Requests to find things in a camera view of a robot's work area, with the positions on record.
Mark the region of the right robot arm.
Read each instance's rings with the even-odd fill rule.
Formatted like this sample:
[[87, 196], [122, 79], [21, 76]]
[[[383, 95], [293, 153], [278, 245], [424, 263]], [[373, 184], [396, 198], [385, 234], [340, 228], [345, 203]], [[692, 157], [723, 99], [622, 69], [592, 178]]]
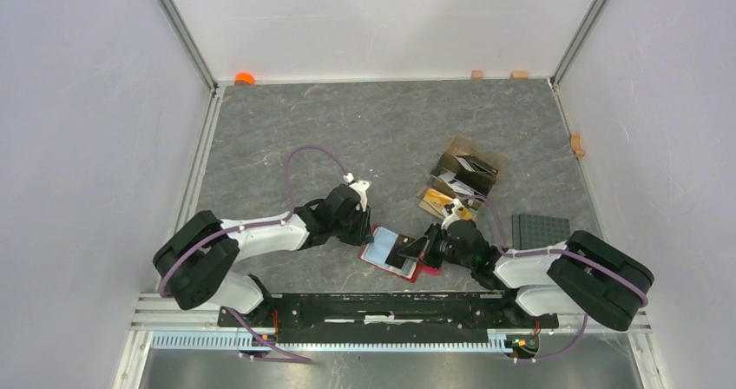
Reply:
[[510, 292], [501, 313], [512, 326], [578, 313], [624, 332], [647, 306], [655, 281], [649, 268], [584, 230], [551, 246], [517, 250], [491, 244], [474, 221], [435, 223], [398, 254], [430, 268], [464, 267], [482, 287]]

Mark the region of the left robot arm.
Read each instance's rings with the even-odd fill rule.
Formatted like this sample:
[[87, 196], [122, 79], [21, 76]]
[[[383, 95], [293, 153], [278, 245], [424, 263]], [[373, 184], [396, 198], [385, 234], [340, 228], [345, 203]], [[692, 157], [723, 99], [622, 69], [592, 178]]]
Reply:
[[279, 251], [301, 251], [331, 238], [354, 247], [372, 241], [368, 181], [335, 187], [283, 213], [249, 221], [217, 218], [210, 210], [193, 216], [153, 257], [160, 293], [182, 310], [205, 303], [231, 307], [252, 326], [266, 324], [273, 303], [254, 277], [233, 272], [242, 260]]

